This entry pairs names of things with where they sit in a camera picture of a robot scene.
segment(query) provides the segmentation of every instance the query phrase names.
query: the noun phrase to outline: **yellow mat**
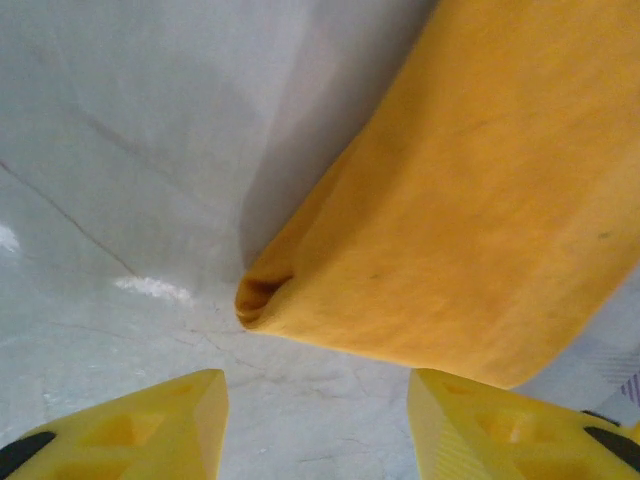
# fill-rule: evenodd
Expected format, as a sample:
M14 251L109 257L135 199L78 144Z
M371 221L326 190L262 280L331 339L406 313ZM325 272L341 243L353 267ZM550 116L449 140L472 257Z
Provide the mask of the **yellow mat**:
M253 331L501 387L640 257L640 2L442 0L263 252Z

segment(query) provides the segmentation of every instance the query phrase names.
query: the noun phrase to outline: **white paint mark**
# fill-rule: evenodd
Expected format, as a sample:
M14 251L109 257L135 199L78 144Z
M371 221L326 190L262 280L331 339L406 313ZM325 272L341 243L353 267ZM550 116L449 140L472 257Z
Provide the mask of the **white paint mark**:
M0 249L9 251L10 253L20 252L20 242L13 230L0 223Z
M141 293L149 297L162 298L187 305L193 303L191 293L188 290L154 278L122 277L117 278L114 284L123 290Z

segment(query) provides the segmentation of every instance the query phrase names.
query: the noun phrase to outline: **yellow plastic object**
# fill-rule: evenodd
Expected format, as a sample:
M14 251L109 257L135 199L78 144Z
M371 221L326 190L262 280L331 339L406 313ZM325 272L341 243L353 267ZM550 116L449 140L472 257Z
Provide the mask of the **yellow plastic object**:
M414 370L409 422L423 480L637 480L584 430L600 418L434 370Z
M221 370L202 370L42 425L56 437L10 480L211 480L228 414Z

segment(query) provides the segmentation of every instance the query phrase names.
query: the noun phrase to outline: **concrete floor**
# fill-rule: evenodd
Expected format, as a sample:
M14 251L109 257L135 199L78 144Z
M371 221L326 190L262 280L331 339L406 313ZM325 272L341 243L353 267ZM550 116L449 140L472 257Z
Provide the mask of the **concrete floor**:
M4 2L0 444L223 368L221 479L417 478L407 370L244 333L232 299L371 114L430 3ZM523 391L591 408L614 394L608 413L635 419L619 385L640 370L638 285ZM612 318L628 341L610 351Z

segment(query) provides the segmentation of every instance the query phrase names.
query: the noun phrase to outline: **yellow plastic block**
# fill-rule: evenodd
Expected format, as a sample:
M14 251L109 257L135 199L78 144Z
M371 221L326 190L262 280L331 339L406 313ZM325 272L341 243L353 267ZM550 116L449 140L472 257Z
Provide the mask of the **yellow plastic block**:
M224 373L196 372L27 433L56 436L9 479L211 480L227 414Z
M585 413L434 370L413 371L408 409L424 480L640 478L585 427L637 434Z

